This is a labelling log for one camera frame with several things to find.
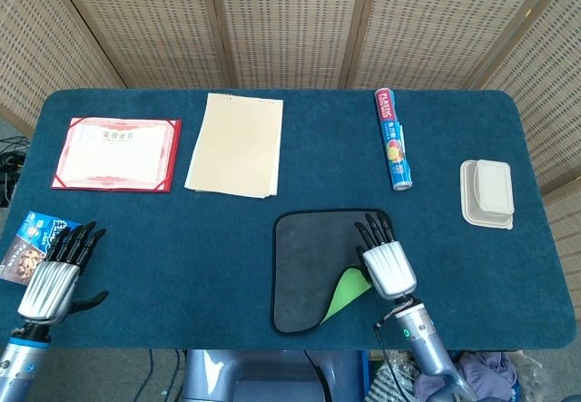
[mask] plastic lid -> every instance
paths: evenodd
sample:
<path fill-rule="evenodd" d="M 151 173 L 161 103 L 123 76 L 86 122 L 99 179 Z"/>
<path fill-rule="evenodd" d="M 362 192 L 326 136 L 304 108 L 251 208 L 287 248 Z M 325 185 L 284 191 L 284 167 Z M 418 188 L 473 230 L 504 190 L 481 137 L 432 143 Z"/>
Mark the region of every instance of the plastic lid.
<path fill-rule="evenodd" d="M 464 219 L 466 222 L 479 227 L 511 230 L 513 227 L 512 214 L 484 211 L 480 207 L 478 196 L 476 195 L 478 186 L 477 163 L 476 160 L 466 160 L 460 166 L 460 201 Z M 510 200 L 512 201 L 512 192 L 510 192 Z"/>
<path fill-rule="evenodd" d="M 474 193 L 480 209 L 493 215 L 515 212 L 508 163 L 478 160 L 474 179 Z"/>

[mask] robotic arm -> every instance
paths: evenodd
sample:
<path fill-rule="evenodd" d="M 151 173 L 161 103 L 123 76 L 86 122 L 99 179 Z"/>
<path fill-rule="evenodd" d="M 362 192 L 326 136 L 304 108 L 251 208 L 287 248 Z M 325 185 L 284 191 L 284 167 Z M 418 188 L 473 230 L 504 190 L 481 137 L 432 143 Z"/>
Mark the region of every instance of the robotic arm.
<path fill-rule="evenodd" d="M 441 377 L 446 383 L 428 398 L 428 402 L 449 402 L 453 400 L 454 394 L 467 400 L 478 400 L 472 387 L 452 364 L 426 307 L 412 296 L 417 285 L 416 275 L 401 245 L 395 240 L 391 221 L 385 214 L 379 212 L 380 228 L 370 214 L 366 214 L 365 218 L 371 233 L 362 223 L 355 223 L 366 244 L 366 248 L 357 247 L 359 259 L 367 268 L 379 295 L 396 302 L 396 308 L 375 324 L 374 330 L 379 343 L 383 345 L 379 328 L 394 315 L 421 371 L 429 376 Z"/>
<path fill-rule="evenodd" d="M 93 254 L 105 230 L 89 237 L 95 222 L 62 230 L 55 238 L 46 258 L 34 271 L 18 308 L 25 322 L 12 331 L 0 358 L 0 402 L 21 402 L 26 396 L 44 355 L 50 346 L 50 328 L 69 314 L 92 309 L 103 302 L 109 292 L 94 298 L 72 301 L 76 281 Z"/>

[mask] robot finger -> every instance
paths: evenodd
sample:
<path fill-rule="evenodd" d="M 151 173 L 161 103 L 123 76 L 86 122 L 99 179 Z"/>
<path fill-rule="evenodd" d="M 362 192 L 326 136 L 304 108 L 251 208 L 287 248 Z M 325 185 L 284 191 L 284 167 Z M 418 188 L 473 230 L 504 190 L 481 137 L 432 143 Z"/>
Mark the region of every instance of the robot finger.
<path fill-rule="evenodd" d="M 361 274 L 363 275 L 363 277 L 367 280 L 367 282 L 371 283 L 373 282 L 371 280 L 371 276 L 369 274 L 369 270 L 367 269 L 367 265 L 365 264 L 365 259 L 363 259 L 363 253 L 366 251 L 365 248 L 363 248 L 362 246 L 358 246 L 355 248 L 355 251 L 357 252 L 357 257 L 359 259 L 359 264 L 360 266 L 360 271 Z"/>
<path fill-rule="evenodd" d="M 388 242 L 396 241 L 395 236 L 393 235 L 393 226 L 391 224 L 391 219 L 387 214 L 383 211 L 378 211 L 378 219 L 381 228 L 383 229 L 383 235 L 385 236 Z"/>
<path fill-rule="evenodd" d="M 63 240 L 67 236 L 67 234 L 71 232 L 69 227 L 63 228 L 56 236 L 54 236 L 53 241 L 51 242 L 51 247 L 46 252 L 46 258 L 44 261 L 52 261 L 58 254 L 58 251 L 61 250 L 61 246 L 63 245 Z"/>
<path fill-rule="evenodd" d="M 78 225 L 78 226 L 74 227 L 74 229 L 71 231 L 71 233 L 68 234 L 64 238 L 61 249 L 58 251 L 58 254 L 56 254 L 56 257 L 54 258 L 55 261 L 65 261 L 66 260 L 66 257 L 69 254 L 69 250 L 71 249 L 71 246 L 73 246 L 74 239 L 79 234 L 79 232 L 81 232 L 82 228 L 83 228 L 83 225 Z"/>
<path fill-rule="evenodd" d="M 88 300 L 76 300 L 71 303 L 68 314 L 78 313 L 79 311 L 85 311 L 87 309 L 94 309 L 97 305 L 101 304 L 109 296 L 107 290 L 100 291 L 94 298 Z"/>
<path fill-rule="evenodd" d="M 381 235 L 381 231 L 379 230 L 379 226 L 378 226 L 377 222 L 375 222 L 375 219 L 373 219 L 373 216 L 371 216 L 369 213 L 365 213 L 365 219 L 367 220 L 369 227 L 371 228 L 371 232 L 373 233 L 373 237 L 375 238 L 375 241 L 379 245 L 382 245 L 383 243 L 385 243 L 385 238 Z"/>
<path fill-rule="evenodd" d="M 81 228 L 81 231 L 74 240 L 71 250 L 69 250 L 69 255 L 66 257 L 67 263 L 74 264 L 76 262 L 76 259 L 81 254 L 81 250 L 83 250 L 84 240 L 87 238 L 87 236 L 89 235 L 89 233 L 96 224 L 97 222 L 89 222 L 84 227 Z"/>
<path fill-rule="evenodd" d="M 91 239 L 89 239 L 84 245 L 83 250 L 79 254 L 79 258 L 76 260 L 76 265 L 81 268 L 81 273 L 84 272 L 84 268 L 86 268 L 89 259 L 93 255 L 93 249 L 97 245 L 97 242 L 102 238 L 102 236 L 107 232 L 107 230 L 102 229 L 98 230 Z"/>
<path fill-rule="evenodd" d="M 365 228 L 365 225 L 363 225 L 361 222 L 355 222 L 355 228 L 359 230 L 359 234 L 361 235 L 363 241 L 365 241 L 365 245 L 368 247 L 369 250 L 379 245 L 373 240 L 373 238 L 369 234 L 369 231 L 367 230 L 367 228 Z"/>

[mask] gray cloth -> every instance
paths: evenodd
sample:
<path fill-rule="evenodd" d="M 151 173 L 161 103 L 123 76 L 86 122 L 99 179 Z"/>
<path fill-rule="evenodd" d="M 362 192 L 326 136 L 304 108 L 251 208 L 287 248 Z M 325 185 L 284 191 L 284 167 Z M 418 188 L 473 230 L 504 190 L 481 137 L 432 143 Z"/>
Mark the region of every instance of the gray cloth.
<path fill-rule="evenodd" d="M 509 401 L 517 382 L 517 370 L 504 352 L 465 352 L 456 367 L 476 392 L 479 399 L 495 397 Z M 425 402 L 444 387 L 441 377 L 420 375 L 414 383 L 414 393 Z"/>
<path fill-rule="evenodd" d="M 279 332 L 302 332 L 323 321 L 345 269 L 360 266 L 355 248 L 361 236 L 353 222 L 364 222 L 367 212 L 374 210 L 292 212 L 275 222 L 271 321 Z"/>

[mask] purple cloth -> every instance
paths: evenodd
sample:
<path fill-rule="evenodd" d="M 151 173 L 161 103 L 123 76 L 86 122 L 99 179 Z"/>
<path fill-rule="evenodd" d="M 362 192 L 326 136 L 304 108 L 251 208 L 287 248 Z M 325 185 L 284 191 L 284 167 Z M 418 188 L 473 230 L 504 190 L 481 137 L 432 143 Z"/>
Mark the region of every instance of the purple cloth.
<path fill-rule="evenodd" d="M 508 401 L 512 397 L 517 370 L 504 352 L 465 352 L 456 367 L 478 398 L 496 397 Z M 442 387 L 441 377 L 421 374 L 414 383 L 414 393 L 420 402 L 426 402 Z"/>

